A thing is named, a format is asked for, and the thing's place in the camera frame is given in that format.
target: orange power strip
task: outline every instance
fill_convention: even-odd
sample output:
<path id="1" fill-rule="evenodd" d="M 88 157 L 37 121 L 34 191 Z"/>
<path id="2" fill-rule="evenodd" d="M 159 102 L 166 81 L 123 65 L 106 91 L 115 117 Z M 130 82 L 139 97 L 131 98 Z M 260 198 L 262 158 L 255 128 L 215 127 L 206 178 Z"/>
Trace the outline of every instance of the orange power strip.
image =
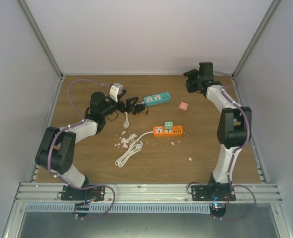
<path id="1" fill-rule="evenodd" d="M 182 136 L 183 130 L 181 125 L 173 125 L 173 128 L 169 130 L 159 125 L 153 127 L 153 134 L 156 137 Z"/>

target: teal power strip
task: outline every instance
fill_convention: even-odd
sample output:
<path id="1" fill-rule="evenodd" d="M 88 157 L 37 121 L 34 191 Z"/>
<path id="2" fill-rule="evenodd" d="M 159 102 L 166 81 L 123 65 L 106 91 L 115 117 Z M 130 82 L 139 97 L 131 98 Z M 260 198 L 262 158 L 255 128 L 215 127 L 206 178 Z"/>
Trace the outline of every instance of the teal power strip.
<path id="1" fill-rule="evenodd" d="M 171 95 L 169 92 L 144 97 L 144 102 L 148 107 L 157 105 L 160 103 L 167 103 L 170 100 L 171 100 Z"/>

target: green cube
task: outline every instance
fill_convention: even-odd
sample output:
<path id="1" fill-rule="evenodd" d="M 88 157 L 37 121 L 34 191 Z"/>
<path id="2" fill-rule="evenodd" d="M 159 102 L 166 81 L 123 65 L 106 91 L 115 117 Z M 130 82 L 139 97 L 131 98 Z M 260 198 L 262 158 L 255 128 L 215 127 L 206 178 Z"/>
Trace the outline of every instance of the green cube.
<path id="1" fill-rule="evenodd" d="M 166 121 L 164 124 L 165 130 L 171 130 L 173 128 L 173 122 L 172 121 Z"/>

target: white wall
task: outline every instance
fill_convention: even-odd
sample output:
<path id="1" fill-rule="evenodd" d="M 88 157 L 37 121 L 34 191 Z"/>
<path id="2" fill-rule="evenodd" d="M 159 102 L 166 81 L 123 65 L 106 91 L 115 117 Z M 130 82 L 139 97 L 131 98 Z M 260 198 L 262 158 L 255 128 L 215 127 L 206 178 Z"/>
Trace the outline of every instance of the white wall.
<path id="1" fill-rule="evenodd" d="M 0 237 L 35 164 L 58 77 L 14 0 L 0 0 Z"/>
<path id="2" fill-rule="evenodd" d="M 293 226 L 293 0 L 284 0 L 237 77 L 270 182 Z"/>
<path id="3" fill-rule="evenodd" d="M 232 73 L 271 0 L 27 0 L 61 71 Z"/>

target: wooden table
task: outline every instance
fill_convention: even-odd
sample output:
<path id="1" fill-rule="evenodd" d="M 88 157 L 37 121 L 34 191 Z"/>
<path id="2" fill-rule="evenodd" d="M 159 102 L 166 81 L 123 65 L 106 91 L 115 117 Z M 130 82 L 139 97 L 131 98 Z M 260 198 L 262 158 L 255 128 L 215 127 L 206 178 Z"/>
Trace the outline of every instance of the wooden table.
<path id="1" fill-rule="evenodd" d="M 189 183 L 207 182 L 214 170 L 220 151 L 217 139 L 217 128 L 220 113 L 203 95 L 188 93 L 185 87 L 186 78 L 182 76 L 69 76 L 63 84 L 57 104 L 53 126 L 66 126 L 81 120 L 71 107 L 67 89 L 69 84 L 79 78 L 89 78 L 111 84 L 118 82 L 127 90 L 123 97 L 144 96 L 169 92 L 171 101 L 149 108 L 137 115 L 129 115 L 130 126 L 123 129 L 125 114 L 119 113 L 115 121 L 108 121 L 101 133 L 86 138 L 75 146 L 74 164 L 90 182 L 126 182 L 126 183 Z M 224 85 L 232 85 L 227 76 L 216 76 L 215 80 Z M 71 98 L 81 112 L 89 106 L 93 92 L 102 91 L 108 94 L 107 87 L 90 82 L 78 82 L 71 88 Z M 232 89 L 229 94 L 236 98 Z M 180 102 L 189 103 L 187 111 L 177 108 Z M 126 149 L 118 148 L 120 137 L 128 138 L 130 133 L 141 135 L 151 131 L 155 125 L 164 125 L 172 121 L 183 126 L 182 137 L 155 138 L 146 135 L 142 138 L 142 150 L 132 156 L 122 168 L 115 166 L 115 160 Z M 259 183 L 260 179 L 250 144 L 240 153 L 234 168 L 235 183 Z M 48 171 L 40 169 L 37 182 L 59 182 Z"/>

